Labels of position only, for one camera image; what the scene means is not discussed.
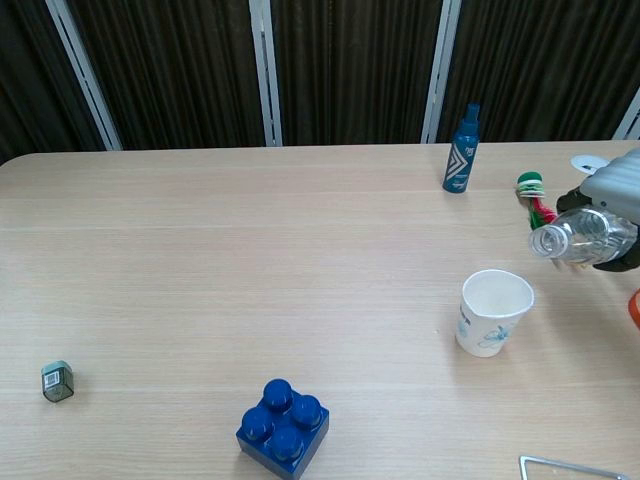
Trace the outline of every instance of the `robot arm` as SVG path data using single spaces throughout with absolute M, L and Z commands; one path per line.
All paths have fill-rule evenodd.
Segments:
M 558 199 L 564 212 L 582 205 L 600 205 L 640 225 L 640 148 L 597 169 L 582 184 Z M 625 272 L 640 266 L 640 238 L 622 257 L 595 265 L 599 270 Z

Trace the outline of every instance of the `orange object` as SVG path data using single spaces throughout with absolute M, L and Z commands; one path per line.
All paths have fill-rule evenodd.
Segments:
M 629 300 L 629 313 L 638 328 L 640 328 L 640 290 L 634 293 L 631 300 Z

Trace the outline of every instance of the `clear plastic bottle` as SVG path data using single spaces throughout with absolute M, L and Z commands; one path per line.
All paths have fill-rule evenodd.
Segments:
M 540 257 L 595 265 L 618 258 L 631 248 L 638 227 L 594 206 L 569 210 L 529 236 L 531 251 Z

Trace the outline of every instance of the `spray bottle label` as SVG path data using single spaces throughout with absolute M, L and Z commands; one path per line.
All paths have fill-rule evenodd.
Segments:
M 445 190 L 461 193 L 467 189 L 467 182 L 469 181 L 469 174 L 471 173 L 471 165 L 475 153 L 475 147 L 463 147 L 462 151 L 460 151 L 458 145 L 455 143 L 451 145 L 447 170 L 444 174 L 444 182 L 442 184 Z

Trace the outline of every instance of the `blue spray bottle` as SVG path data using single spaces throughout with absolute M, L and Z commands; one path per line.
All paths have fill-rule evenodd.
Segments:
M 453 134 L 449 161 L 444 174 L 442 188 L 451 193 L 462 193 L 467 189 L 473 158 L 478 148 L 478 112 L 480 105 L 470 103 L 467 113 Z

